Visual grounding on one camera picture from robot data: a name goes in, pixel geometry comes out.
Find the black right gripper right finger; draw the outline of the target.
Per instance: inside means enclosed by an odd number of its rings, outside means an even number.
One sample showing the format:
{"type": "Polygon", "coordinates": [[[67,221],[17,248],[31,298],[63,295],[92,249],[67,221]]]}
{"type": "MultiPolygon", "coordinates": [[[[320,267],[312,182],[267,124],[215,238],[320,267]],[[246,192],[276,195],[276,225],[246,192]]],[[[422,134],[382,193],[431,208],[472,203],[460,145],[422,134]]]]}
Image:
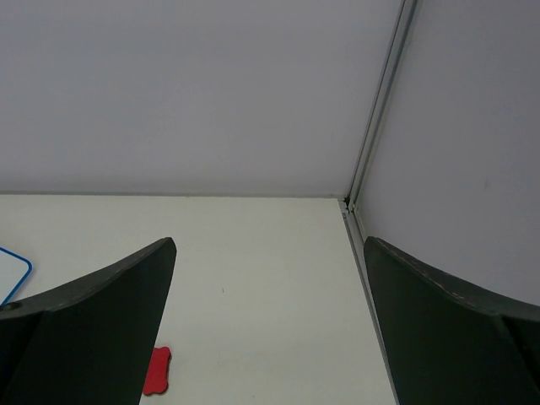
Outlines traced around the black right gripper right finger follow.
{"type": "Polygon", "coordinates": [[[539,308],[369,237],[364,260],[401,404],[537,404],[539,308]]]}

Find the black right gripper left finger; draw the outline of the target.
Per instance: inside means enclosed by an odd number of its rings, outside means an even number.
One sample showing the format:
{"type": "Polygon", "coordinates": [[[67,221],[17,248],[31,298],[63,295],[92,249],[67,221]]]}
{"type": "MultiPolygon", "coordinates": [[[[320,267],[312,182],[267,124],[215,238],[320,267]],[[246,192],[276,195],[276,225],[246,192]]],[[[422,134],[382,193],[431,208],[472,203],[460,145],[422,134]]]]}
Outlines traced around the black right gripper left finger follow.
{"type": "Polygon", "coordinates": [[[138,404],[170,291],[166,237],[1,307],[3,404],[138,404]]]}

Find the red black whiteboard eraser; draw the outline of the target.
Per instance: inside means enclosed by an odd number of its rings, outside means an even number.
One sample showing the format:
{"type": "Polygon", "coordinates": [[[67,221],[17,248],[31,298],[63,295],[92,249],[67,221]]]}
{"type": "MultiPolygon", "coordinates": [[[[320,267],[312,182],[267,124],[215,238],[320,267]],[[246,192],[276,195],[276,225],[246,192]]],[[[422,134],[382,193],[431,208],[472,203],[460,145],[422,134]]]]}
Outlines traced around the red black whiteboard eraser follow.
{"type": "Polygon", "coordinates": [[[169,370],[172,352],[169,347],[154,348],[143,384],[143,395],[163,395],[169,388],[169,370]]]}

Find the blue framed whiteboard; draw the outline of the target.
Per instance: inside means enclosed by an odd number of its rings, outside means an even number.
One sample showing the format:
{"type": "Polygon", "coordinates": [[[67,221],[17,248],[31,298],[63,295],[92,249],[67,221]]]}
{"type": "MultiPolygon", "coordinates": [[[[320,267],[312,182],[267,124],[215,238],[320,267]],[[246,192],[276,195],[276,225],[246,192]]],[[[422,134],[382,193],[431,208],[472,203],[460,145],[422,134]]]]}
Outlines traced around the blue framed whiteboard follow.
{"type": "Polygon", "coordinates": [[[1,305],[7,304],[33,270],[32,263],[3,247],[0,248],[1,305]]]}

